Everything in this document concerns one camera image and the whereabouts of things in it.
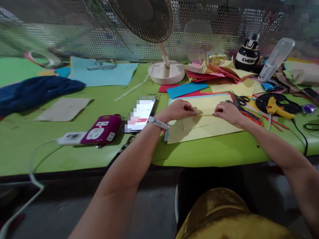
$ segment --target smartphone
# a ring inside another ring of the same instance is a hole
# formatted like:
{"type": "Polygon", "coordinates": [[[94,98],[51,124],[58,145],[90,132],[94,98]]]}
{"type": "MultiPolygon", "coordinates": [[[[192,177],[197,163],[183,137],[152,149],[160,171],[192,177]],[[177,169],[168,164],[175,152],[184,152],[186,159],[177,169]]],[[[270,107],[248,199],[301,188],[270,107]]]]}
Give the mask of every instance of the smartphone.
{"type": "Polygon", "coordinates": [[[315,92],[313,89],[311,89],[310,87],[308,88],[304,88],[303,90],[301,90],[303,93],[305,93],[307,96],[309,96],[309,98],[316,104],[319,106],[319,94],[317,92],[315,92]]]}
{"type": "Polygon", "coordinates": [[[124,132],[133,133],[141,131],[147,124],[149,116],[153,116],[157,100],[138,100],[125,123],[124,132]]]}

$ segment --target floor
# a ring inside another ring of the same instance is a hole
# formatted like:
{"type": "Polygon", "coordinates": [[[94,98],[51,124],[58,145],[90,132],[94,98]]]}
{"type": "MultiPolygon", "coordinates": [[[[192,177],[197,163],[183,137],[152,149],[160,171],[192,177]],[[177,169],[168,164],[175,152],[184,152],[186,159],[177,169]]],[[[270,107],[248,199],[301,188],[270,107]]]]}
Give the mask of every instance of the floor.
{"type": "MultiPolygon", "coordinates": [[[[245,165],[242,169],[260,214],[310,239],[284,176],[269,174],[261,164],[245,165]]],[[[152,170],[145,175],[136,198],[130,239],[174,238],[174,197],[181,171],[152,170]]],[[[26,218],[9,238],[67,238],[88,206],[100,180],[89,178],[50,182],[39,198],[25,210],[26,218]]],[[[0,186],[0,192],[7,187],[0,186]]],[[[34,188],[23,187],[15,205],[27,201],[35,191],[34,188]]]]}

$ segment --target person's left hand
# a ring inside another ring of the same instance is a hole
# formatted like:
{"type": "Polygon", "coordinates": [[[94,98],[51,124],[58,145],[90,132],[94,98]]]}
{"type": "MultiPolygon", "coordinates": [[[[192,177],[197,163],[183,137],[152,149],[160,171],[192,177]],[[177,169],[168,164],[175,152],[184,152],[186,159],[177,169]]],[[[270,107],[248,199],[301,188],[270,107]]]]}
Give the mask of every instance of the person's left hand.
{"type": "Polygon", "coordinates": [[[188,101],[176,100],[154,117],[167,123],[171,120],[181,120],[195,115],[197,115],[197,113],[188,101]]]}

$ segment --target black bottle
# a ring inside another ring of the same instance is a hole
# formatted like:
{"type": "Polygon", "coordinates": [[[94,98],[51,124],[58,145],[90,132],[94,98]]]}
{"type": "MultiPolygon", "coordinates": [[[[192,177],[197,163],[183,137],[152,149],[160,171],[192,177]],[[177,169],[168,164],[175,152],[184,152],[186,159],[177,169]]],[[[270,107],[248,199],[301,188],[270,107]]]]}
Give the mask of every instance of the black bottle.
{"type": "Polygon", "coordinates": [[[246,39],[239,48],[236,59],[236,69],[251,71],[259,61],[259,35],[253,34],[250,39],[246,39]]]}

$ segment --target electric fan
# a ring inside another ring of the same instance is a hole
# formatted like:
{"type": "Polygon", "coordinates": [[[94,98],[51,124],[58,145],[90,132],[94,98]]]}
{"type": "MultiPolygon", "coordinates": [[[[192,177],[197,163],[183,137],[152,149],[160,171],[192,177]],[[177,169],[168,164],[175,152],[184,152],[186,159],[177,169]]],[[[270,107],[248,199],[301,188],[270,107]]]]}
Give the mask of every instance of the electric fan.
{"type": "Polygon", "coordinates": [[[185,70],[181,63],[168,59],[163,42],[173,30],[173,10],[170,0],[109,0],[121,22],[135,35],[157,43],[163,61],[152,64],[148,73],[154,82],[171,85],[181,81],[185,70]]]}

